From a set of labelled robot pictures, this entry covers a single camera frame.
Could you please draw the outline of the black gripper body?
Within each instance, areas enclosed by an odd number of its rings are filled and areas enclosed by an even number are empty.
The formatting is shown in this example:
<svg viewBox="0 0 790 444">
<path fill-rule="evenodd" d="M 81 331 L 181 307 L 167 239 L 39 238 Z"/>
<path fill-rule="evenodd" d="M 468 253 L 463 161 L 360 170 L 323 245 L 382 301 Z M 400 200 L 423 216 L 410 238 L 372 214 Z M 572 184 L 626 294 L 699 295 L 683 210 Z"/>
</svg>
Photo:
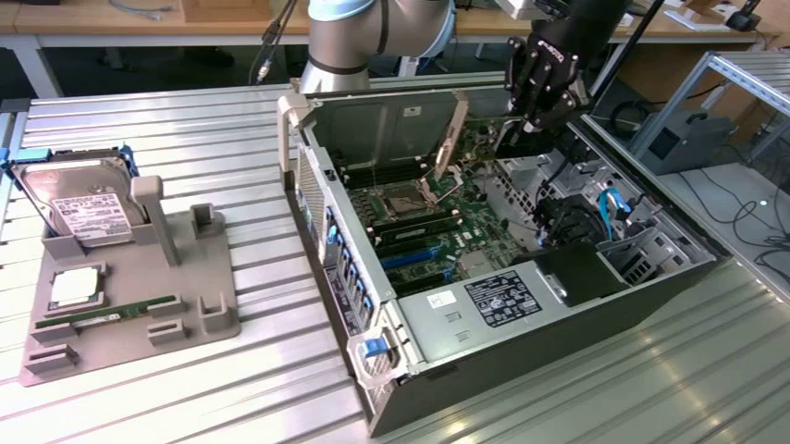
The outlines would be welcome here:
<svg viewBox="0 0 790 444">
<path fill-rule="evenodd" d="M 538 49 L 538 93 L 532 119 L 538 103 L 550 93 L 563 91 L 574 81 L 584 82 L 588 63 L 607 45 L 628 3 L 567 1 L 567 6 L 562 8 L 556 2 L 548 1 L 546 5 L 563 17 L 532 24 L 531 35 L 536 38 Z"/>
</svg>

